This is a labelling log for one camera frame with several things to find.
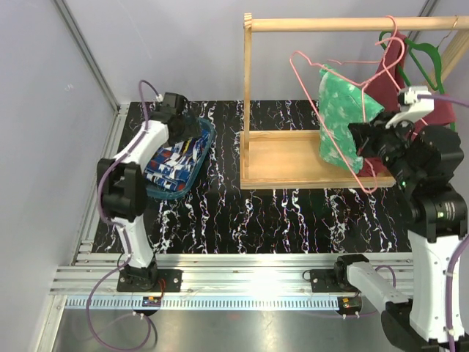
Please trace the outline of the blue patterned trousers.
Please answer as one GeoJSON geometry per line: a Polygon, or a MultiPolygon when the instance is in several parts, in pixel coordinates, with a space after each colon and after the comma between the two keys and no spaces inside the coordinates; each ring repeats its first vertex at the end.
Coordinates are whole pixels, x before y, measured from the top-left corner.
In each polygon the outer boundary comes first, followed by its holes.
{"type": "Polygon", "coordinates": [[[168,191],[181,191],[202,159],[207,140],[202,136],[173,147],[160,147],[145,167],[146,179],[168,191]]]}

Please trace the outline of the green white trousers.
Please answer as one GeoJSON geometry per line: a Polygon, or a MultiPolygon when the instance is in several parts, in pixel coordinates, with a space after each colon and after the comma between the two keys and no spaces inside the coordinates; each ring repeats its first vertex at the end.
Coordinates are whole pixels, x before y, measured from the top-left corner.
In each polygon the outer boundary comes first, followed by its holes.
{"type": "Polygon", "coordinates": [[[339,78],[327,66],[320,70],[319,118],[320,157],[347,171],[359,173],[363,168],[363,158],[356,154],[356,146],[348,124],[369,122],[385,108],[362,94],[361,89],[339,78]]]}

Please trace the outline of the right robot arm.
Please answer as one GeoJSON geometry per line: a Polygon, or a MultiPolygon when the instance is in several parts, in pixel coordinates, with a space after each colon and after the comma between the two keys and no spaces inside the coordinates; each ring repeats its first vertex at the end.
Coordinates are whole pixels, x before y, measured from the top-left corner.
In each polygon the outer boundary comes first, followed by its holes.
{"type": "Polygon", "coordinates": [[[452,187],[464,158],[458,134],[441,125],[416,130],[381,113],[349,124],[359,155],[379,158],[399,189],[413,256],[413,295],[388,284],[362,254],[339,257],[333,283],[364,294],[388,341],[403,351],[466,351],[459,314],[459,259],[468,244],[468,207],[452,187]]]}

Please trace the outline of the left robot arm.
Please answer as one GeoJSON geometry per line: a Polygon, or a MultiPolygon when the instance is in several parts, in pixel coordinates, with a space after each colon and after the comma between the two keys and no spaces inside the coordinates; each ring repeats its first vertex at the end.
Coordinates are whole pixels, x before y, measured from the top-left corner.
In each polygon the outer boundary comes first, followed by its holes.
{"type": "Polygon", "coordinates": [[[147,182],[144,168],[159,147],[201,135],[199,120],[186,108],[159,106],[147,115],[138,133],[113,158],[97,164],[97,206],[102,221],[119,234],[124,262],[119,264],[119,291],[151,291],[160,274],[144,226],[147,182]]]}

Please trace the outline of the maroon tank top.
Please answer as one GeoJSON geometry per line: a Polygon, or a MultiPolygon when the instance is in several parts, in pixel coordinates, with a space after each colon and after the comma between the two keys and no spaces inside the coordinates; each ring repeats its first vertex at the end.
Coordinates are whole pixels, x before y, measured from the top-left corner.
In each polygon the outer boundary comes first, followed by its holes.
{"type": "MultiPolygon", "coordinates": [[[[399,63],[389,70],[389,73],[384,73],[380,77],[373,80],[366,88],[365,93],[381,104],[386,111],[398,111],[398,90],[410,86],[410,81],[405,75],[404,66],[405,58],[401,54],[409,54],[417,65],[417,68],[424,76],[426,83],[430,88],[441,95],[445,93],[443,82],[441,79],[442,73],[442,60],[437,47],[429,43],[414,43],[409,40],[400,32],[396,36],[403,40],[404,46],[401,46],[397,40],[391,41],[389,45],[383,43],[381,46],[387,51],[385,55],[385,64],[389,65],[394,61],[399,63]],[[424,52],[432,60],[433,68],[435,69],[435,76],[429,77],[423,68],[422,64],[417,60],[414,51],[424,52]]],[[[416,123],[415,132],[419,132],[425,125],[450,125],[454,127],[456,116],[451,103],[445,100],[436,100],[434,102],[434,111],[425,116],[422,120],[416,123]]]]}

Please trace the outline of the teal plastic basket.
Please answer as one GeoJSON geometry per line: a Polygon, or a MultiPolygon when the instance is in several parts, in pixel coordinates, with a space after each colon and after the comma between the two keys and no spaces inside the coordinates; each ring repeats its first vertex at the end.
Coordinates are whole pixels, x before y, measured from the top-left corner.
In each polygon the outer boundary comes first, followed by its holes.
{"type": "Polygon", "coordinates": [[[202,135],[173,147],[161,147],[144,170],[147,196],[153,199],[179,199],[195,182],[215,138],[210,121],[200,118],[202,135]]]}

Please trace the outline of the wooden clothes rack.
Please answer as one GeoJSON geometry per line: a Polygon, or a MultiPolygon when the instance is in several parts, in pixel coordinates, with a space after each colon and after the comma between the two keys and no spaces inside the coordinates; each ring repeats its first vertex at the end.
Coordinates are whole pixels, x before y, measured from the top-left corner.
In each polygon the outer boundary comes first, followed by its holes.
{"type": "Polygon", "coordinates": [[[318,131],[251,131],[251,52],[255,32],[371,32],[393,28],[456,30],[443,53],[447,77],[468,50],[468,17],[271,18],[244,15],[244,129],[240,134],[240,186],[243,189],[390,187],[388,172],[357,177],[321,160],[318,131]]]}

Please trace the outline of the black marble pattern mat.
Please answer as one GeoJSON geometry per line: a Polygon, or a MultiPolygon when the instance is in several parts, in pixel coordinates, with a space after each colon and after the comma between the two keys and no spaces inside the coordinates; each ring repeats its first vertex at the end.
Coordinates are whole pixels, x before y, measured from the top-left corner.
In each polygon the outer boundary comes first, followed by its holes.
{"type": "Polygon", "coordinates": [[[191,190],[150,199],[147,237],[159,254],[406,252],[395,188],[242,190],[240,100],[194,101],[215,139],[191,190]]]}

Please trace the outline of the aluminium corner post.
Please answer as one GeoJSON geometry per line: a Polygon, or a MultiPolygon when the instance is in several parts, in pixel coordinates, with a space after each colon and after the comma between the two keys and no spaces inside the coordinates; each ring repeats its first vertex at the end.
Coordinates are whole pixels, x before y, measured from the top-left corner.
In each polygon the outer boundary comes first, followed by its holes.
{"type": "Polygon", "coordinates": [[[78,22],[72,14],[72,11],[67,2],[64,0],[53,0],[52,3],[55,6],[60,18],[63,20],[65,26],[67,27],[67,30],[70,33],[73,42],[75,43],[77,49],[82,55],[86,66],[89,72],[92,74],[96,84],[100,88],[103,97],[105,98],[107,104],[111,107],[113,118],[111,120],[111,126],[106,137],[106,142],[104,144],[102,152],[103,157],[109,158],[117,151],[115,140],[117,139],[118,134],[121,103],[118,102],[115,94],[112,92],[111,86],[107,82],[103,71],[101,70],[95,56],[93,55],[91,48],[89,47],[84,34],[79,28],[78,22]]]}

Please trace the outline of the aluminium mounting rail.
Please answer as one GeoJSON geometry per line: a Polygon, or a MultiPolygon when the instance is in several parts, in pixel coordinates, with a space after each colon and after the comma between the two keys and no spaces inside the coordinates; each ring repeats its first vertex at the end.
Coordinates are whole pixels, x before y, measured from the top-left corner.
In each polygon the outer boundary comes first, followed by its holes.
{"type": "Polygon", "coordinates": [[[162,282],[125,288],[116,254],[80,254],[50,294],[67,308],[337,311],[363,294],[336,283],[335,254],[160,254],[162,282]]]}

